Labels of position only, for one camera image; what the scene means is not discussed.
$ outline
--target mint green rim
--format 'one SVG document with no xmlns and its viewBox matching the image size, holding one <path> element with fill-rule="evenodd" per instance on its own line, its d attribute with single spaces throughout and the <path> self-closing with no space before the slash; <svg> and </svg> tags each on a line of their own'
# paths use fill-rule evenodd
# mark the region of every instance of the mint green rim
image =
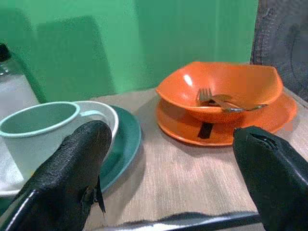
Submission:
<svg viewBox="0 0 308 231">
<path fill-rule="evenodd" d="M 25 112 L 25 111 L 28 111 L 28 110 L 31 110 L 33 108 L 37 108 L 37 107 L 41 107 L 41 106 L 46 106 L 46 105 L 52 105 L 52 104 L 69 104 L 69 105 L 74 106 L 76 108 L 76 110 L 75 110 L 75 112 L 69 118 L 61 121 L 60 123 L 57 123 L 57 124 L 52 125 L 52 126 L 49 126 L 47 128 L 39 129 L 39 130 L 36 130 L 36 131 L 24 132 L 24 133 L 6 133 L 6 132 L 1 131 L 1 126 L 7 120 L 9 120 L 10 118 L 14 117 L 15 115 L 20 114 L 20 113 Z M 38 104 L 38 105 L 35 105 L 35 106 L 32 106 L 32 107 L 28 107 L 28 108 L 25 108 L 25 109 L 20 110 L 18 112 L 15 112 L 15 113 L 9 115 L 8 117 L 4 118 L 2 121 L 0 121 L 0 136 L 2 136 L 4 138 L 24 138 L 24 137 L 37 136 L 37 135 L 42 134 L 42 133 L 47 133 L 49 131 L 55 130 L 57 128 L 60 128 L 60 127 L 64 126 L 65 124 L 71 122 L 73 119 L 75 119 L 77 117 L 79 112 L 80 112 L 80 106 L 78 104 L 72 103 L 72 102 L 42 103 L 42 104 Z"/>
<path fill-rule="evenodd" d="M 101 172 L 101 191 L 106 191 L 129 167 L 141 144 L 138 119 L 123 108 L 111 106 L 119 117 L 119 128 L 114 146 L 104 161 Z"/>
</svg>

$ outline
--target water bottle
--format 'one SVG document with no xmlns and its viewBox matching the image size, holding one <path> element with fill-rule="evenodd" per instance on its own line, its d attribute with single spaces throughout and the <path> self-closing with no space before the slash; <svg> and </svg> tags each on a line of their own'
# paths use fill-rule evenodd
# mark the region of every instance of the water bottle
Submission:
<svg viewBox="0 0 308 231">
<path fill-rule="evenodd" d="M 0 120 L 26 107 L 38 104 L 21 65 L 0 43 Z"/>
</svg>

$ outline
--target mug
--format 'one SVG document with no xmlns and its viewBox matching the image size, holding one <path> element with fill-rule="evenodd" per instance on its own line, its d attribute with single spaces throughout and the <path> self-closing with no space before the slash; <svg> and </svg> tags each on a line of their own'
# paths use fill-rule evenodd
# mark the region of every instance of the mug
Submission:
<svg viewBox="0 0 308 231">
<path fill-rule="evenodd" d="M 107 125 L 104 114 L 96 110 L 80 112 L 71 102 L 43 103 L 28 107 L 0 121 L 0 136 L 25 180 L 60 146 L 64 138 L 99 116 Z"/>
</svg>

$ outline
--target table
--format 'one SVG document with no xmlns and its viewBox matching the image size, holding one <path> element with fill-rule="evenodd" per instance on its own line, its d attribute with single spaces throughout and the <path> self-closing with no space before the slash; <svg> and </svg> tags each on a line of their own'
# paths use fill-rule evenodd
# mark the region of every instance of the table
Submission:
<svg viewBox="0 0 308 231">
<path fill-rule="evenodd" d="M 308 103 L 288 89 L 285 91 L 297 101 L 298 112 L 277 135 L 288 140 L 308 161 Z M 143 140 L 131 166 L 103 195 L 105 219 L 98 205 L 94 205 L 85 230 L 157 220 L 187 211 L 207 215 L 257 211 L 231 147 L 186 145 L 161 131 L 156 124 L 159 97 L 154 89 L 92 100 L 136 115 Z"/>
</svg>

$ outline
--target fork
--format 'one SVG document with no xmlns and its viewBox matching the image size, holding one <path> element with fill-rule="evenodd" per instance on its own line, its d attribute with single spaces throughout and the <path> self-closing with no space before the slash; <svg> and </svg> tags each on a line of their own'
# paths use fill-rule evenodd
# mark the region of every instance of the fork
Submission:
<svg viewBox="0 0 308 231">
<path fill-rule="evenodd" d="M 199 102 L 199 104 L 201 105 L 205 102 L 209 102 L 210 100 L 214 100 L 216 103 L 218 103 L 221 106 L 221 108 L 224 111 L 227 111 L 227 112 L 243 112 L 243 111 L 245 111 L 243 108 L 232 107 L 229 103 L 226 103 L 226 102 L 218 99 L 217 97 L 213 96 L 211 89 L 199 89 L 198 95 L 197 95 L 197 101 Z"/>
</svg>

